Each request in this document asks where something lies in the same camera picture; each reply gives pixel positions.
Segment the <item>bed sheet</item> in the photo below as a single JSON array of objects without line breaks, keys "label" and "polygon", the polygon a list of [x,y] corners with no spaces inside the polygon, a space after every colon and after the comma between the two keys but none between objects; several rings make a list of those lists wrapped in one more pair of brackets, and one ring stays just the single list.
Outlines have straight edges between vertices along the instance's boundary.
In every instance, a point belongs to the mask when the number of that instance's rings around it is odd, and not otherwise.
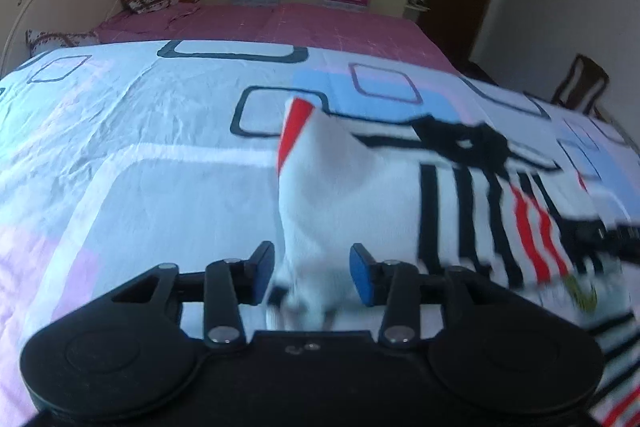
[{"label": "bed sheet", "polygon": [[456,74],[415,23],[307,4],[274,8],[178,4],[142,15],[121,13],[98,26],[100,42],[229,40],[312,46],[400,60]]},{"label": "bed sheet", "polygon": [[[610,222],[640,219],[639,158],[612,127],[465,77],[366,55],[231,41],[39,55],[0,84],[4,425],[33,413],[18,355],[50,321],[159,263],[200,271],[245,258],[264,240],[282,256],[274,166],[292,96],[381,123],[424,114],[486,121],[577,169]],[[532,289],[530,298],[561,314],[569,309],[577,314],[569,318],[588,326],[628,312],[620,280],[603,284],[611,291],[590,312],[578,313],[562,288]],[[249,336],[265,327],[262,306],[241,313]],[[379,310],[342,314],[335,326],[377,331],[381,317]],[[423,326],[423,334],[434,333]],[[202,306],[186,306],[181,327],[201,336]]]}]

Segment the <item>brown wooden chair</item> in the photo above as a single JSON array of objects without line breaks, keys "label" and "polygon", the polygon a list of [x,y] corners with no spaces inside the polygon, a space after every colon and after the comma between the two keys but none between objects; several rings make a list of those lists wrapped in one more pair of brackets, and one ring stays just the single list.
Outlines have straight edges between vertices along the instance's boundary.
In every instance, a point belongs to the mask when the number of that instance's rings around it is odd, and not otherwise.
[{"label": "brown wooden chair", "polygon": [[609,75],[593,60],[577,54],[551,103],[593,115],[594,104],[609,86]]}]

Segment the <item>pink bed sheet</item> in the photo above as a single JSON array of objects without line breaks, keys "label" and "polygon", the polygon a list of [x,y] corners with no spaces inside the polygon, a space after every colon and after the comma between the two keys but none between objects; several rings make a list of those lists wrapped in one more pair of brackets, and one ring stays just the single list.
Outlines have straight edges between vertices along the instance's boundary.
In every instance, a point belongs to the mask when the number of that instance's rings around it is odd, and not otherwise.
[{"label": "pink bed sheet", "polygon": [[95,31],[103,43],[168,39],[276,42],[458,73],[411,21],[306,4],[273,8],[178,4],[143,15],[123,12]]}]

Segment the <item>shelf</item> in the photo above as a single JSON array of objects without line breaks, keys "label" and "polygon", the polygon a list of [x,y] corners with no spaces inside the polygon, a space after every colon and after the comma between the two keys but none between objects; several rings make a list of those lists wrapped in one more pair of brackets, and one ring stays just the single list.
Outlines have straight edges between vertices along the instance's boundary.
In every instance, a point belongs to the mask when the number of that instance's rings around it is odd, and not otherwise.
[{"label": "shelf", "polygon": [[408,10],[417,10],[418,12],[428,12],[429,9],[426,6],[418,6],[417,4],[407,3],[404,5],[405,9]]}]

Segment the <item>chair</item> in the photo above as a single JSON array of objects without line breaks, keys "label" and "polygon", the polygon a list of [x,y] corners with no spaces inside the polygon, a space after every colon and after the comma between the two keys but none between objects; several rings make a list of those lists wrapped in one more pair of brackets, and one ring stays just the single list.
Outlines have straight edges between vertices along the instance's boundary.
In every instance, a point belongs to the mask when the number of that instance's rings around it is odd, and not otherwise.
[{"label": "chair", "polygon": [[551,103],[593,115],[594,104],[609,86],[609,75],[589,57],[577,54]]}]

